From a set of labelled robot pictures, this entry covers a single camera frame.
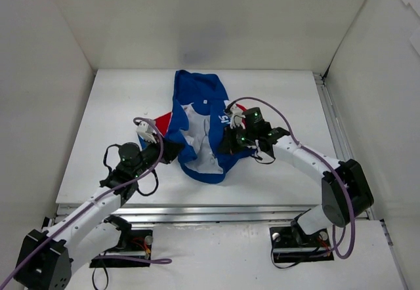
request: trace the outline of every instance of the blue garment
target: blue garment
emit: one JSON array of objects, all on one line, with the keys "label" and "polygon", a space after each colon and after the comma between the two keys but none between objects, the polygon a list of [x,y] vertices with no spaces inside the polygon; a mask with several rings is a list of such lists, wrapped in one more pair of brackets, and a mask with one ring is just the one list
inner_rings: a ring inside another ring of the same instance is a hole
[{"label": "blue garment", "polygon": [[[217,153],[217,148],[223,138],[223,129],[230,124],[229,118],[224,113],[225,100],[228,100],[228,95],[217,75],[190,73],[185,70],[176,72],[172,118],[165,138],[185,145],[178,156],[181,168],[188,176],[201,182],[210,184],[222,182],[226,173],[239,159],[253,153],[253,150],[233,155]],[[189,120],[193,118],[199,119],[199,122],[190,123]],[[193,125],[196,127],[194,129],[200,131],[201,120],[204,127],[209,125],[208,128],[203,129],[205,136],[194,136],[194,131],[190,131],[190,136],[186,137],[186,131],[192,129]],[[195,149],[191,145],[192,142],[196,143]],[[209,144],[213,153],[213,155],[210,154],[210,159],[207,157],[207,151],[198,149],[197,143],[200,148],[206,147],[206,143],[207,146]],[[208,173],[209,166],[206,165],[210,164],[213,164],[215,170],[218,171]]]}]

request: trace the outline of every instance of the white table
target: white table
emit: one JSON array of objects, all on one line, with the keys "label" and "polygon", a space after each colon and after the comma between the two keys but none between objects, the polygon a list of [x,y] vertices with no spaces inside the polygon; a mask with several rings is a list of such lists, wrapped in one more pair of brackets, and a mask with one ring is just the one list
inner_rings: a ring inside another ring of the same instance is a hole
[{"label": "white table", "polygon": [[[312,72],[257,70],[199,70],[215,73],[231,100],[259,97],[277,107],[289,119],[295,134],[305,144],[334,155],[326,119]],[[107,175],[102,158],[107,146],[138,142],[132,118],[155,118],[172,108],[175,70],[99,70],[77,134],[56,202],[78,205]],[[272,110],[260,106],[273,126],[285,127]],[[117,163],[116,151],[109,155]],[[315,205],[320,187],[291,166],[275,162],[258,165],[251,158],[239,161],[224,182],[210,185],[186,176],[178,162],[159,165],[159,190],[150,197],[135,195],[131,206],[206,205]],[[154,187],[154,178],[140,181],[144,192]]]},{"label": "white table", "polygon": [[[267,290],[392,289],[403,285],[380,222],[356,221],[356,245],[346,260],[302,263],[288,270],[273,267],[268,224],[158,226],[154,259],[173,263],[149,268],[109,269],[109,289]],[[343,243],[343,252],[347,247]],[[82,267],[68,290],[92,289],[92,269]],[[96,285],[104,288],[103,270]]]}]

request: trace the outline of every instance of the red fabric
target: red fabric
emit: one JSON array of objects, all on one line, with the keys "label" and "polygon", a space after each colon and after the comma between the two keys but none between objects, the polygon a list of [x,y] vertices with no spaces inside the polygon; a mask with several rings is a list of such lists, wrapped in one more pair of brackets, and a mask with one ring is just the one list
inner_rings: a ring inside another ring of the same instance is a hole
[{"label": "red fabric", "polygon": [[[237,106],[242,111],[246,111],[246,108],[243,107],[242,105],[237,104]],[[168,132],[168,127],[169,127],[169,124],[171,122],[171,118],[172,118],[172,112],[169,112],[169,113],[166,113],[165,115],[159,116],[158,118],[155,119],[156,127],[157,127],[157,129],[159,129],[162,136],[165,136],[166,133]]]}]

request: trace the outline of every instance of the blue fabric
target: blue fabric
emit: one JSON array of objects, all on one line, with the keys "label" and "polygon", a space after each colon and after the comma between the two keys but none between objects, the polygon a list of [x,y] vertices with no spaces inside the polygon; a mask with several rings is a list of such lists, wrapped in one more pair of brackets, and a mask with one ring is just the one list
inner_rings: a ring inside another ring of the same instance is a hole
[{"label": "blue fabric", "polygon": [[[223,138],[223,129],[229,125],[226,120],[220,117],[225,116],[224,101],[228,100],[228,95],[224,89],[219,77],[214,74],[203,75],[201,73],[190,73],[185,70],[179,70],[175,74],[175,85],[173,92],[172,118],[168,127],[166,138],[174,142],[180,142],[185,145],[183,151],[178,156],[178,161],[182,170],[190,177],[210,184],[220,183],[224,180],[226,173],[243,158],[250,156],[253,151],[244,151],[239,154],[224,155],[218,154],[217,148]],[[180,130],[187,131],[188,117],[185,114],[183,105],[192,104],[193,109],[200,115],[210,115],[209,143],[217,158],[219,166],[223,169],[223,174],[206,174],[193,171],[185,163],[197,159],[193,147],[191,147]]]}]

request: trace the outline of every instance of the white wall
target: white wall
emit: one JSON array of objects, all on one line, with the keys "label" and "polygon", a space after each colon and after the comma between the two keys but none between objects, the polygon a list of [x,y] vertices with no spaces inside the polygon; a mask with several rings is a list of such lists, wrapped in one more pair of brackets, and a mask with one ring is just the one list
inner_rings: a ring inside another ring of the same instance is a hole
[{"label": "white wall", "polygon": [[420,17],[401,0],[367,0],[327,85],[375,194],[410,289],[420,289]]},{"label": "white wall", "polygon": [[53,0],[0,0],[0,22],[1,283],[52,215],[93,72]]},{"label": "white wall", "polygon": [[57,0],[93,68],[324,72],[364,0]]}]

